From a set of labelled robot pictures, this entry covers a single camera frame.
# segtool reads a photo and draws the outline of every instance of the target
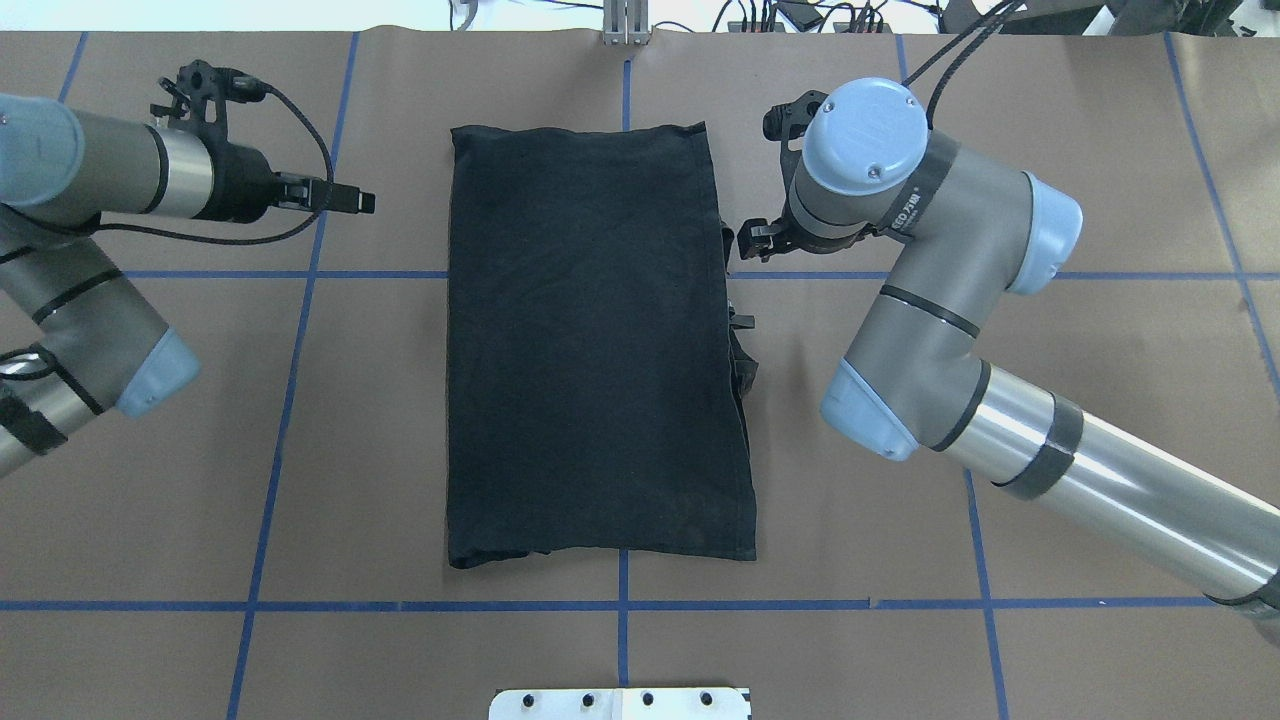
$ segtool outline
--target blue tape grid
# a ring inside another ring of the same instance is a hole
[[[342,99],[338,101],[338,122],[333,131],[333,165],[338,167],[342,152],[342,129],[347,119],[347,101],[351,99],[351,78],[356,69],[356,51],[360,49],[360,33],[351,33],[351,47],[347,51],[347,73],[342,82]],[[298,332],[293,340],[293,357],[289,360],[289,379],[284,389],[284,409],[280,411],[280,427],[275,437],[275,454],[271,460],[271,479],[266,486],[266,502],[262,509],[262,524],[257,534],[257,551],[253,555],[253,574],[250,578],[248,601],[244,607],[244,625],[241,632],[239,652],[236,656],[236,673],[232,676],[230,698],[227,703],[227,720],[234,720],[239,712],[241,691],[244,687],[244,670],[248,665],[250,643],[253,639],[253,620],[257,616],[257,598],[262,589],[262,566],[266,564],[266,544],[271,538],[271,519],[275,512],[275,498],[280,487],[280,470],[284,465],[284,441],[289,432],[289,418],[293,414],[293,398],[298,388],[298,364],[302,360],[302,345],[307,336],[311,319],[311,300],[315,295],[320,269],[320,251],[324,249],[324,231],[329,214],[321,214],[316,222],[315,241],[311,243],[311,261],[307,265],[307,284],[302,292],[302,310],[298,313]]]
[[[59,100],[65,101],[76,72],[84,53],[88,33],[81,33],[77,42],[70,68],[59,92]],[[338,122],[333,138],[333,159],[338,163],[342,145],[342,129],[346,120],[347,102],[351,92],[352,74],[355,72],[356,53],[360,44],[360,33],[352,33],[351,46],[347,58],[347,70],[343,81],[342,99],[339,101]],[[1257,305],[1249,290],[1249,282],[1275,282],[1280,281],[1280,273],[1248,273],[1240,261],[1239,250],[1226,220],[1217,186],[1208,168],[1203,149],[1199,141],[1187,91],[1183,85],[1181,68],[1178,53],[1172,42],[1172,36],[1165,35],[1165,47],[1169,55],[1169,64],[1172,72],[1174,85],[1181,104],[1183,117],[1199,164],[1201,173],[1213,206],[1222,240],[1231,259],[1231,273],[1143,273],[1143,272],[1065,272],[1059,274],[1059,279],[1065,281],[1180,281],[1180,282],[1216,282],[1235,281],[1244,297],[1249,313],[1249,320],[1262,350],[1262,357],[1271,379],[1272,389],[1280,401],[1280,373],[1276,370],[1275,357],[1267,342]],[[899,70],[905,78],[908,74],[906,49],[901,36],[896,37],[896,51]],[[622,129],[631,128],[631,81],[632,60],[627,59],[622,65]],[[131,278],[172,278],[172,279],[302,279],[306,288],[302,297],[302,307],[298,318],[298,329],[294,338],[293,357],[289,368],[288,386],[285,388],[284,407],[280,413],[280,424],[276,436],[276,447],[271,466],[271,477],[268,484],[266,501],[264,503],[262,521],[259,532],[259,543],[255,552],[253,571],[250,579],[247,600],[237,601],[59,601],[59,600],[0,600],[0,612],[18,611],[54,611],[54,612],[234,612],[243,614],[241,646],[237,653],[236,671],[232,683],[230,698],[228,702],[227,717],[234,719],[238,714],[239,697],[243,688],[244,673],[248,662],[248,651],[252,641],[253,620],[260,612],[614,612],[618,619],[618,684],[626,687],[628,678],[628,614],[632,611],[645,612],[755,612],[755,611],[937,611],[937,610],[973,610],[982,611],[987,628],[988,652],[991,656],[992,679],[997,700],[997,710],[1001,720],[1007,720],[1009,703],[1005,693],[1004,670],[1000,659],[1000,642],[996,628],[996,611],[1018,610],[1108,610],[1108,609],[1152,609],[1152,607],[1215,607],[1215,603],[1204,597],[1082,597],[1082,598],[993,598],[991,596],[991,583],[987,573],[987,559],[982,541],[982,525],[978,512],[977,493],[974,492],[974,479],[965,471],[965,487],[969,501],[970,532],[978,574],[979,598],[940,598],[940,600],[879,600],[872,602],[869,598],[859,600],[708,600],[708,601],[644,601],[630,597],[630,555],[621,551],[618,555],[618,598],[616,601],[262,601],[259,598],[262,582],[262,568],[266,559],[266,547],[270,539],[271,518],[275,507],[275,498],[279,489],[280,470],[283,465],[283,450],[288,433],[289,416],[293,407],[293,398],[297,391],[297,370],[301,361],[302,346],[310,320],[311,300],[315,284],[320,279],[447,279],[444,270],[320,270],[320,252],[324,243],[325,219],[316,224],[315,241],[312,243],[311,259],[306,270],[131,270]],[[809,281],[882,281],[887,277],[883,272],[737,272],[733,279],[809,279]]]

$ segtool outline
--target black cable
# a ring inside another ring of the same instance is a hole
[[[689,26],[686,26],[684,23],[677,23],[676,20],[662,20],[660,23],[654,23],[653,28],[658,29],[662,26],[676,26],[676,27],[678,27],[680,29],[682,29],[685,32],[698,32],[698,31],[692,29],[691,27],[689,27]]]
[[[937,53],[934,53],[928,60],[925,60],[919,68],[916,68],[915,72],[911,73],[911,76],[908,77],[906,82],[904,82],[902,85],[910,86],[913,82],[916,81],[916,78],[919,78],[929,68],[932,68],[934,63],[937,63],[938,60],[941,60],[943,55],[946,55],[947,53],[950,53],[956,45],[960,45],[961,42],[964,42],[964,40],[966,37],[969,37],[970,35],[973,35],[973,32],[975,29],[978,29],[979,27],[986,26],[986,23],[991,22],[992,18],[995,18],[1000,13],[1007,10],[1010,5],[1021,5],[1021,3],[1023,3],[1023,0],[1001,0],[1000,3],[997,3],[992,9],[987,10],[986,13],[983,13],[969,27],[964,28],[964,31],[961,31],[960,35],[952,37],[950,42],[947,42],[946,45],[943,45],[942,50],[938,50]]]
[[[868,32],[884,32],[884,15],[881,14],[881,10],[883,10],[884,5],[888,5],[891,1],[892,0],[883,0],[883,3],[872,8],[872,14],[876,18],[877,27],[869,28]]]
[[[603,10],[604,5],[593,5],[590,3],[572,3],[571,0],[538,0],[539,3],[550,3],[552,5],[564,5],[566,8],[586,8],[589,10]]]
[[[732,4],[733,4],[733,0],[724,0],[724,4],[721,5],[721,12],[716,13],[716,22],[712,23],[712,32],[716,32],[716,28],[719,27],[721,18],[724,17],[724,10],[728,10],[728,6],[732,5]]]
[[[1196,31],[1196,35],[1204,35],[1204,23],[1208,22],[1208,15],[1210,15],[1210,13],[1213,12],[1213,8],[1216,5],[1217,5],[1217,0],[1208,0],[1207,3],[1201,3],[1201,9],[1203,10],[1204,14],[1201,15],[1201,27],[1199,27],[1198,31]]]
[[[982,28],[978,37],[973,38],[973,42],[966,45],[965,49],[961,50],[954,60],[951,60],[947,69],[942,72],[942,77],[938,78],[938,83],[933,86],[933,95],[929,97],[929,106],[924,111],[924,119],[929,123],[929,129],[933,129],[933,113],[938,108],[938,100],[942,99],[942,90],[946,88],[948,82],[951,82],[951,76],[956,74],[956,70],[959,70],[960,65],[969,59],[969,55],[973,55],[988,37],[997,32],[1005,20],[1016,13],[1020,6],[1021,0],[1015,0],[1014,3],[1010,3],[1009,6],[1006,6],[998,15],[995,15],[992,20]]]
[[[774,3],[781,3],[783,5],[808,5],[810,8],[818,8],[819,10],[829,10],[835,5],[826,5],[823,3],[805,3],[805,0],[773,0]]]
[[[849,10],[849,24],[850,26],[854,24],[854,17],[858,13],[858,10],[854,8],[854,5],[851,3],[836,3],[835,5],[832,5],[832,8],[829,10],[827,10],[827,14],[822,17],[822,23],[818,24],[818,32],[822,32],[822,28],[827,27],[827,20],[829,20],[831,15],[835,15],[836,10],[838,10],[841,8],[845,8],[846,10]]]
[[[55,228],[52,225],[45,225],[44,223],[40,223],[40,225],[44,227],[45,229],[54,229],[54,232],[60,232],[63,234],[82,236],[84,234],[84,231],[87,232],[131,231],[146,234],[155,234],[160,237],[169,237],[173,240],[188,240],[191,242],[202,242],[206,245],[266,245],[268,242],[278,242],[293,237],[300,232],[307,229],[308,227],[311,227],[312,223],[320,219],[320,213],[324,213],[329,208],[329,197],[333,195],[333,158],[329,155],[329,146],[325,145],[324,138],[320,137],[320,133],[316,131],[315,126],[311,124],[311,120],[308,120],[307,117],[302,114],[302,110],[300,110],[298,106],[294,105],[292,100],[289,100],[283,92],[280,92],[279,90],[265,82],[262,83],[262,90],[279,99],[279,101],[283,102],[284,106],[288,108],[291,113],[293,113],[293,117],[296,117],[298,122],[302,123],[302,127],[307,128],[307,132],[311,135],[311,138],[315,140],[316,145],[320,147],[320,155],[324,158],[324,173],[325,173],[324,195],[320,197],[320,202],[315,205],[315,209],[311,210],[311,214],[307,215],[305,220],[294,225],[292,229],[266,237],[219,238],[219,237],[205,237],[200,234],[172,232],[160,228],[148,228],[143,225],[133,225],[128,223],[108,223],[105,225],[77,228],[76,231]]]
[[[35,355],[45,364],[45,366],[38,370],[32,370],[29,373],[0,373],[0,380],[14,380],[14,382],[38,380],[42,378],[47,378],[49,375],[52,375],[54,373],[58,372],[58,368],[60,368],[58,357],[55,357],[52,352],[45,350],[38,345],[32,345],[31,347],[22,347],[19,350],[10,350],[9,352],[0,355],[0,365],[8,365],[9,363],[24,355]]]

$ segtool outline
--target white metal plate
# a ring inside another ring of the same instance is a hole
[[[750,717],[751,693],[745,688],[502,691],[489,703],[489,720],[750,720]]]

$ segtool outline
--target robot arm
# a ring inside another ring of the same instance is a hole
[[[1074,200],[929,131],[887,79],[776,108],[765,135],[783,142],[787,202],[781,220],[744,227],[744,259],[829,252],[872,229],[904,243],[823,398],[831,425],[891,460],[919,445],[951,455],[1194,583],[1280,647],[1280,510],[972,354],[1001,293],[1038,292],[1068,259]]]
[[[113,406],[146,413],[200,370],[90,240],[113,227],[97,224],[101,213],[251,223],[270,206],[374,210],[370,193],[332,177],[273,173],[261,152],[228,141],[227,101],[253,102],[274,90],[257,78],[196,60],[161,86],[173,105],[152,105],[152,114],[169,118],[168,127],[0,94],[0,288],[44,332],[0,356],[0,477]]]

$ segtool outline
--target black fabric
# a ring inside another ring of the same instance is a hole
[[[705,128],[453,143],[449,564],[755,559]]]

